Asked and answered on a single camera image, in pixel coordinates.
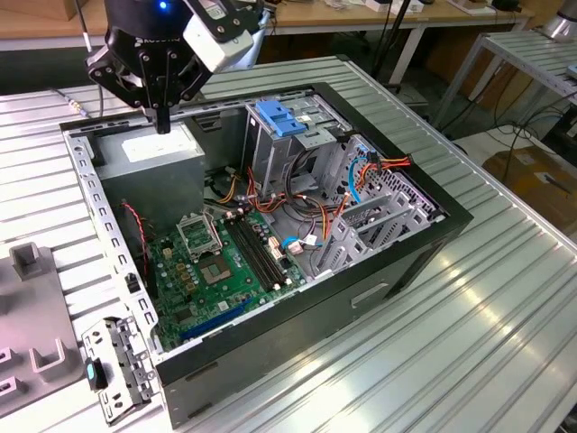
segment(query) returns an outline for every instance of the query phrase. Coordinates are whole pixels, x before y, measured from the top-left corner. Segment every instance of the blue tab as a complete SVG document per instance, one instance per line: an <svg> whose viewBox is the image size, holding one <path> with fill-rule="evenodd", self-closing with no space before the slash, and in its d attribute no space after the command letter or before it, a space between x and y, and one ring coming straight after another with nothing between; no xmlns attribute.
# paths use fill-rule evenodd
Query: blue tab
<svg viewBox="0 0 577 433"><path fill-rule="evenodd" d="M256 109L279 137L299 134L307 130L307 126L297 122L290 110L279 101L257 102Z"/></svg>

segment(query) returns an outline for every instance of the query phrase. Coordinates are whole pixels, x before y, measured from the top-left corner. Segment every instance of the red cable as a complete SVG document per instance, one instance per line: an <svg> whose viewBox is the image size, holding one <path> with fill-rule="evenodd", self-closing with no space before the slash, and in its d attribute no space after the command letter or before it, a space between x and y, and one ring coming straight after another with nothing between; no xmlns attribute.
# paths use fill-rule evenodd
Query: red cable
<svg viewBox="0 0 577 433"><path fill-rule="evenodd" d="M138 214L136 213L136 211L133 209L132 206L130 206L128 203L123 203L122 204L124 207L126 207L134 216L134 219L136 220L136 224L138 225L138 230L141 232L141 242L142 242L142 255L144 256L144 275L147 274L147 258L146 258L146 241L144 239L144 229L142 228L142 222L141 222L141 218L138 216Z"/></svg>

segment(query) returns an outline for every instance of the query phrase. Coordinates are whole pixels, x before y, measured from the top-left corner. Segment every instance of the ram slot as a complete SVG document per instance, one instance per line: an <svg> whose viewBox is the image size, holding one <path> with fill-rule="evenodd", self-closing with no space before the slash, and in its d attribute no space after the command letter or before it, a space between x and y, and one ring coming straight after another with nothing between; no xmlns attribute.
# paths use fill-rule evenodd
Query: ram slot
<svg viewBox="0 0 577 433"><path fill-rule="evenodd" d="M283 284L282 272L246 221L231 221L226 223L226 227L262 287L266 291L271 291L275 289L276 284Z"/></svg>

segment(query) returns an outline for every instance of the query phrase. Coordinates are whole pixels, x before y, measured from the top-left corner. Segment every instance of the gray 3d printed part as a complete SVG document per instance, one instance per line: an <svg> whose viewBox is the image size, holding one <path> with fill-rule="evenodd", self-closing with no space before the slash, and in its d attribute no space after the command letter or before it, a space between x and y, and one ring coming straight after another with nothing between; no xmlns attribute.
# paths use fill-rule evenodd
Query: gray 3d printed part
<svg viewBox="0 0 577 433"><path fill-rule="evenodd" d="M22 358L15 354L10 347L0 350L0 372L14 367L22 361Z"/></svg>
<svg viewBox="0 0 577 433"><path fill-rule="evenodd" d="M10 258L12 259L12 267L21 281L37 277L46 271L43 263L44 260L40 256L40 252L34 243L22 244L16 248L10 248Z"/></svg>
<svg viewBox="0 0 577 433"><path fill-rule="evenodd" d="M15 377L0 382L0 404L17 401L26 392L26 385Z"/></svg>
<svg viewBox="0 0 577 433"><path fill-rule="evenodd" d="M50 248L0 259L0 419L80 379L76 336Z"/></svg>
<svg viewBox="0 0 577 433"><path fill-rule="evenodd" d="M55 381L74 370L74 362L68 355L69 350L59 338L56 338L55 342L56 351L45 356L40 355L34 348L30 349L32 371L39 374L45 382Z"/></svg>

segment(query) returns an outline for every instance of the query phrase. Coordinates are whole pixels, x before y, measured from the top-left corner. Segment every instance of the aluminum table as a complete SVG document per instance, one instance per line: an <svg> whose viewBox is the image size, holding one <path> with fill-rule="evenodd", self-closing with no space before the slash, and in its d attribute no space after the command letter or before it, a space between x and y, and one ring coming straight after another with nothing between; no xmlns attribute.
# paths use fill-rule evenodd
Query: aluminum table
<svg viewBox="0 0 577 433"><path fill-rule="evenodd" d="M473 215L396 298L179 431L546 431L577 401L577 247L351 62L329 57L213 77L207 97L326 81ZM91 113L94 87L67 89ZM108 114L127 110L106 96ZM123 315L50 92L0 97L0 253L53 248L77 336ZM105 431L81 381L2 431ZM160 432L156 401L112 430Z"/></svg>
<svg viewBox="0 0 577 433"><path fill-rule="evenodd" d="M451 85L444 93L433 122L434 126L440 125L447 109L483 49L494 53L495 58L469 96L471 100L474 100L479 92L485 88L491 76L498 70L500 63L506 61L542 84L542 90L537 92L536 100L534 99L532 106L538 102L538 99L548 88L559 94L560 97L571 95L567 100L574 104L577 103L577 80L565 73L568 66L577 64L577 42L552 41L536 31L486 33L479 35L454 76Z"/></svg>

